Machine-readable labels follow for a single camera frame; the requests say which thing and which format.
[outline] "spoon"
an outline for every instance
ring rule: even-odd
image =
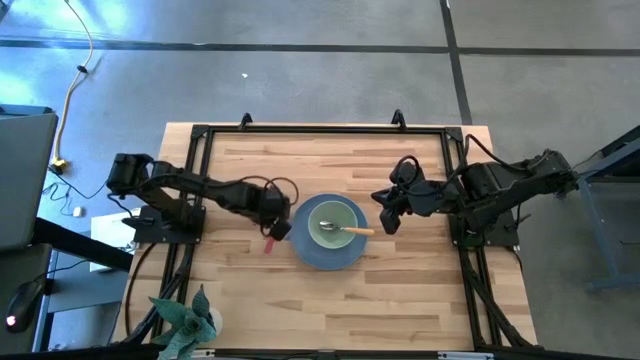
[[[338,227],[336,226],[336,224],[332,223],[331,221],[325,221],[325,220],[320,221],[320,228],[326,231],[341,230],[341,231],[346,231],[354,234],[369,235],[369,236],[375,235],[376,233],[373,229]]]

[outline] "green bowl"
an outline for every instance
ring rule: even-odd
[[[347,246],[356,234],[340,229],[323,230],[320,221],[330,221],[336,227],[358,227],[358,218],[351,208],[339,201],[325,201],[316,206],[309,214],[309,233],[318,245],[327,249],[339,249]]]

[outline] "computer mouse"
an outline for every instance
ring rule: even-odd
[[[27,330],[43,293],[44,286],[41,281],[29,281],[18,286],[7,309],[7,331],[19,333]]]

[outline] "concrete floor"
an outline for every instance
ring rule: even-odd
[[[446,46],[437,0],[72,1],[95,38],[186,43]],[[634,0],[449,0],[459,46],[640,47]],[[1,39],[84,39],[62,1],[14,0]],[[0,47],[0,102],[62,108],[86,50]],[[462,56],[474,124],[507,160],[560,150],[571,163],[638,125],[640,57]],[[168,121],[460,125],[448,54],[98,50],[73,97],[62,154],[70,181],[98,188],[116,152],[156,154]],[[88,217],[40,215],[77,231]],[[578,194],[523,205],[524,277],[541,345],[640,358],[640,290],[588,295],[604,267]]]

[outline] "wooden table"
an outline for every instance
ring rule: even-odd
[[[184,166],[192,126],[167,124],[159,159]],[[487,127],[462,128],[491,148]],[[300,188],[299,204],[318,193],[342,194],[362,208],[377,235],[369,238],[364,255],[353,266],[319,271],[303,264],[287,241],[264,254],[265,241],[257,227],[205,201],[207,220],[195,252],[187,301],[203,284],[212,305],[222,313],[222,333],[206,347],[472,349],[460,262],[450,244],[446,217],[404,216],[399,231],[389,236],[378,220],[381,206],[370,198],[372,191],[391,185],[389,173],[407,154],[420,160],[427,177],[444,179],[440,142],[429,135],[216,134],[209,176],[289,177]],[[472,147],[468,160],[489,158]],[[194,169],[199,168],[196,162]],[[279,186],[293,196],[290,185]],[[133,327],[150,309],[147,297],[158,295],[167,248],[156,246],[141,266],[131,297]],[[143,249],[136,252],[134,264]],[[522,335],[535,343],[515,256],[502,248],[486,252],[497,303]],[[482,306],[478,312],[488,339],[486,312]],[[114,340],[124,338],[123,318],[121,311]]]

